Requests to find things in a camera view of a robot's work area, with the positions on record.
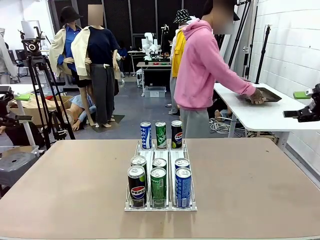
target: navy t-shirt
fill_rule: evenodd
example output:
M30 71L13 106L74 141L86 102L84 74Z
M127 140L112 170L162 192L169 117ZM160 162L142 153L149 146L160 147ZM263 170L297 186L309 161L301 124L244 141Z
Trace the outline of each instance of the navy t-shirt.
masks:
M113 51L120 47L115 36L109 29L96 29L92 26L87 51L93 64L113 65Z

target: barcode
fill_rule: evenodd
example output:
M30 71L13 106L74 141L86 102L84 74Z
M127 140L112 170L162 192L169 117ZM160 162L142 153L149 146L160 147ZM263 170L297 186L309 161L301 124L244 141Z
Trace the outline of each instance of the barcode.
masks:
M182 207L186 207L187 206L187 199L186 198L182 198Z

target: gray hoodie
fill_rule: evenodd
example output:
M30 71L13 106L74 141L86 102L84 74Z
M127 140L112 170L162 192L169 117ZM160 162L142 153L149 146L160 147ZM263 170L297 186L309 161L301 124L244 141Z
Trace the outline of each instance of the gray hoodie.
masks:
M0 74L1 73L10 73L12 77L17 76L17 71L13 65L8 49L4 40L5 29L0 28Z

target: yellow vest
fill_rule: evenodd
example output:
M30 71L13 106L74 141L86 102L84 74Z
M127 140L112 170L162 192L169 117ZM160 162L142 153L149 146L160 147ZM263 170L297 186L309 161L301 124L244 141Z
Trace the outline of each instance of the yellow vest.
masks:
M187 40L185 38L184 33L182 32L182 29L180 29L176 35L176 45L175 49L173 49L173 59L172 59L172 77L177 78L179 67L182 59L182 55L184 54L185 45L187 43Z

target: blue shirt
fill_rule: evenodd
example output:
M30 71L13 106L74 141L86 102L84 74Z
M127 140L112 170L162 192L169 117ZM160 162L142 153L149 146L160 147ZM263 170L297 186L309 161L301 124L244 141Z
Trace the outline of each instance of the blue shirt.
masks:
M87 51L93 64L113 65L113 51L120 47L109 29L96 29L92 26Z
M80 29L76 29L75 31L69 27L68 25L65 28L65 44L64 44L64 50L65 50L65 57L66 58L73 58L74 56L72 55L72 51L71 51L71 44L72 42L75 40L76 36L78 35L78 33L80 33ZM58 64L62 65L64 63L64 56L60 55L58 57ZM68 63L67 64L69 69L72 69L73 71L77 71L76 69L76 65L74 63Z
M89 103L90 114L95 113L97 111L97 107L94 105L94 103L91 100L91 97L88 94L86 95L86 98L87 98L88 103ZM75 105L79 106L82 109L85 108L83 103L82 103L82 100L81 100L81 95L74 96L73 98L70 99L70 102L72 104L75 104ZM80 116L78 117L78 119L80 120L80 122L83 122L85 120L86 116L87 116L86 111L83 111L80 114Z
M127 57L127 56L128 56L127 49L126 49L125 47L119 49L119 50L118 50L118 54L119 54L121 57Z

